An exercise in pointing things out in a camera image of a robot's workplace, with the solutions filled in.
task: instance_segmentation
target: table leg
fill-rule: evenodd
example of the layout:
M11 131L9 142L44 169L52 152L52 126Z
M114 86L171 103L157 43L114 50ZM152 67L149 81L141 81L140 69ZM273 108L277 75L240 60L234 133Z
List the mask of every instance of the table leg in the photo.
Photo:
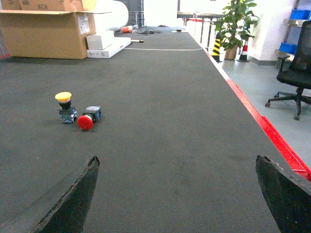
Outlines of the table leg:
M201 28L201 40L200 40L200 43L202 43L203 28L204 28L204 18L202 18L202 28Z
M209 22L209 28L208 28L208 38L207 38L207 50L209 48L209 41L210 41L210 31L212 30L212 24Z

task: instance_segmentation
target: white box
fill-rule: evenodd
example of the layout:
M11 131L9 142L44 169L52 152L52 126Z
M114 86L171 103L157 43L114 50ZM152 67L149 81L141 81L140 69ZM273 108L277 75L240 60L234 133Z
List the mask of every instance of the white box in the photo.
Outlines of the white box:
M104 50L112 45L115 35L113 31L103 31L100 34L88 35L86 37L89 50Z
M110 58L126 46L131 44L129 37L115 37L112 45L104 50L87 50L87 57L89 58Z

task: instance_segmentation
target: chair armrest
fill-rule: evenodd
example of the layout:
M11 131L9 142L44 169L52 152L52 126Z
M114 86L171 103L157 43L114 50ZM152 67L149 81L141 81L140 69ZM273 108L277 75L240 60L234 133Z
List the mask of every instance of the chair armrest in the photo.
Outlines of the chair armrest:
M286 58L289 58L289 57L290 55L284 55L284 56L277 57L278 59L282 60L280 70L278 71L279 73L283 71L284 62Z

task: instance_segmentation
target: plant pot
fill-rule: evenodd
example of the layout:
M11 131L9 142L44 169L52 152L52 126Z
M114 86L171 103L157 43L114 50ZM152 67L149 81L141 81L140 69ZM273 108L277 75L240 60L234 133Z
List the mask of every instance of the plant pot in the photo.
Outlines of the plant pot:
M237 56L238 46L236 45L233 49L225 51L225 60L234 60Z

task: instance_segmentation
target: red edge strip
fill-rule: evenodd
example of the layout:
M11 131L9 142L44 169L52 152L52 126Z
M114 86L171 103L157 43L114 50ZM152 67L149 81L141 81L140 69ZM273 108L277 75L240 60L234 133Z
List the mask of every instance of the red edge strip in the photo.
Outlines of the red edge strip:
M6 54L6 55L4 55L4 56L1 56L0 59L6 58L6 57L9 57L9 56L10 56L9 54Z
M274 126L270 123L270 121L261 116L260 113L254 108L254 106L250 103L245 94L241 91L241 89L229 78L229 76L224 72L223 69L219 67L219 64L211 57L211 55L204 50L212 63L216 66L220 74L227 81L229 86L232 88L234 93L238 96L241 102L244 104L246 109L253 116L255 121L260 125L263 131L267 134L276 148L283 155L284 159L290 165L290 167L295 171L298 175L303 178L311 181L311 170L308 166L302 161L302 159L296 154L296 152L291 148L291 146L285 141L285 139L279 134L279 132L274 128Z

